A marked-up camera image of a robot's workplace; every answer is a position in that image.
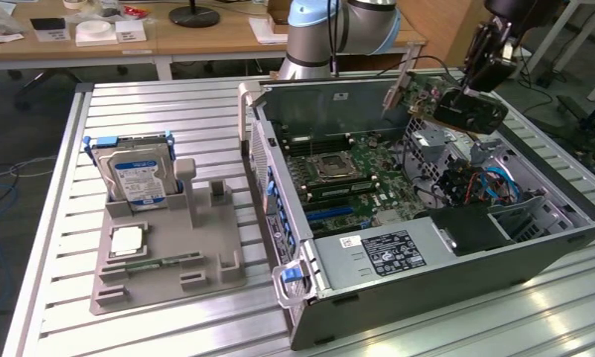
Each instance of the slotted metal table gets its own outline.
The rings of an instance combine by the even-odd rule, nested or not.
[[[522,286],[311,350],[288,349],[237,148],[237,84],[265,78],[80,87],[4,356],[595,356],[595,242]],[[514,109],[506,125],[595,204],[594,175]],[[165,129],[175,133],[179,157],[195,157],[195,185],[219,175],[233,188],[248,282],[217,294],[93,316],[105,186],[81,138]]]

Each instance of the wooden desk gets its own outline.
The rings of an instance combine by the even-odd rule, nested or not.
[[[285,45],[261,45],[249,27],[252,15],[265,14],[265,7],[251,3],[215,4],[221,21],[211,28],[184,28],[168,20],[169,11],[183,4],[142,4],[150,10],[152,21],[145,22],[148,41],[118,45],[77,47],[74,40],[38,42],[29,19],[62,17],[76,13],[60,6],[58,0],[40,0],[36,3],[17,3],[13,17],[26,27],[25,38],[0,44],[0,69],[62,68],[93,65],[128,65],[153,63],[160,80],[171,80],[169,65],[173,62],[204,60],[240,60],[284,57]],[[70,25],[74,39],[74,25]],[[391,53],[413,51],[419,53],[426,38],[401,21],[401,31]]]

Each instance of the desk lamp base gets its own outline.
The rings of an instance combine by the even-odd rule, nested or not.
[[[191,7],[184,6],[169,12],[169,21],[185,28],[208,28],[220,22],[220,14],[200,6],[196,6],[192,12]]]

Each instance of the warning label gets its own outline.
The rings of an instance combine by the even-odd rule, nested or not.
[[[162,201],[165,191],[160,178],[154,176],[158,170],[156,161],[116,164],[114,169],[128,201],[137,205]]]
[[[381,277],[426,265],[407,231],[364,239],[361,244]]]

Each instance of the floor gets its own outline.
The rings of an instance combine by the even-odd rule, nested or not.
[[[544,30],[534,33],[527,41],[527,47],[535,48],[543,38]],[[558,52],[559,46],[572,36],[564,32],[548,51],[548,59]],[[594,103],[584,99],[595,86],[595,44],[587,42],[579,54],[566,69],[567,83],[554,82],[547,89],[551,95],[566,94],[579,100],[586,109]],[[279,60],[261,61],[263,69],[276,70]],[[114,67],[77,68],[74,73],[84,81],[92,83],[156,80],[156,70],[150,65],[132,65],[125,76],[117,74]],[[73,84],[61,77],[53,78],[29,95],[32,109],[18,112],[13,108],[12,96],[26,80],[33,78],[37,71],[22,71],[22,80],[12,80],[4,71],[0,71],[0,163],[16,163],[30,158],[54,155],[60,147],[61,135],[72,102]],[[256,74],[253,64],[249,63],[249,74]],[[216,62],[213,73],[207,73],[203,63],[187,63],[176,66],[176,75],[180,78],[192,77],[229,77],[245,74],[244,61]],[[540,103],[546,97],[514,82],[507,82],[498,89],[508,102],[519,109]],[[555,103],[540,106],[530,111],[530,115],[550,123],[564,125],[570,118],[555,111]],[[41,172],[52,168],[52,162],[45,161],[26,167],[21,173]],[[10,185],[13,177],[0,179],[0,184]],[[50,176],[21,178],[17,183],[17,202],[0,216],[0,246],[13,275],[10,284],[12,293],[0,306],[0,354],[8,333],[10,317],[17,299],[17,289],[25,273],[29,250],[37,230],[40,213],[44,207],[44,198]],[[2,287],[6,286],[5,269],[0,266],[0,297]]]

